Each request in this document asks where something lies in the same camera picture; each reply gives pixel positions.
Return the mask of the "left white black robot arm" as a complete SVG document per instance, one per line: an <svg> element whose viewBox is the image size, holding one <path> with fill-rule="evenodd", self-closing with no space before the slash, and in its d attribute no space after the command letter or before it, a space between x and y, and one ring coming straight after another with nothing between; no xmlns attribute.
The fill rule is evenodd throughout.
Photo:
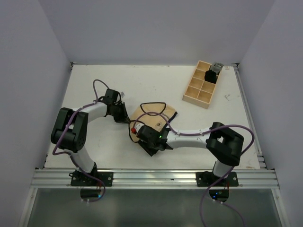
<svg viewBox="0 0 303 227"><path fill-rule="evenodd" d="M116 123L129 122L124 102L95 102L78 109L61 108L51 133L51 142L55 145L52 154L68 155L76 167L75 178L89 186L100 183L101 179L96 163L85 148L88 124L108 115L112 116Z"/></svg>

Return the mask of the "beige underwear with navy trim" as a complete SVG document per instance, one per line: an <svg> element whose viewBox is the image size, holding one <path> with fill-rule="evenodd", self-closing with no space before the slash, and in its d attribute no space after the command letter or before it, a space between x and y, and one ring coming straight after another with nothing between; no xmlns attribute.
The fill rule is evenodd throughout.
<svg viewBox="0 0 303 227"><path fill-rule="evenodd" d="M149 102L140 104L129 117L129 137L131 141L134 143L139 141L139 139L131 132L131 129L134 127L134 122L138 117L140 118L135 126L142 123L160 132L162 129L167 127L167 122L171 122L177 114L178 112L165 102Z"/></svg>

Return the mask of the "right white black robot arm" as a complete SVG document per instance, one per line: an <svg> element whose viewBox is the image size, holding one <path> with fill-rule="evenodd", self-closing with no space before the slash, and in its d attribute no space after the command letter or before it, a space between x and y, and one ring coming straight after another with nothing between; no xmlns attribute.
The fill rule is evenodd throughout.
<svg viewBox="0 0 303 227"><path fill-rule="evenodd" d="M244 137L220 122L214 122L209 129L173 132L172 129L157 131L137 124L131 132L139 139L143 149L152 156L157 151L177 148L207 149L216 157L211 173L215 185L223 185L228 180L232 167L240 164Z"/></svg>

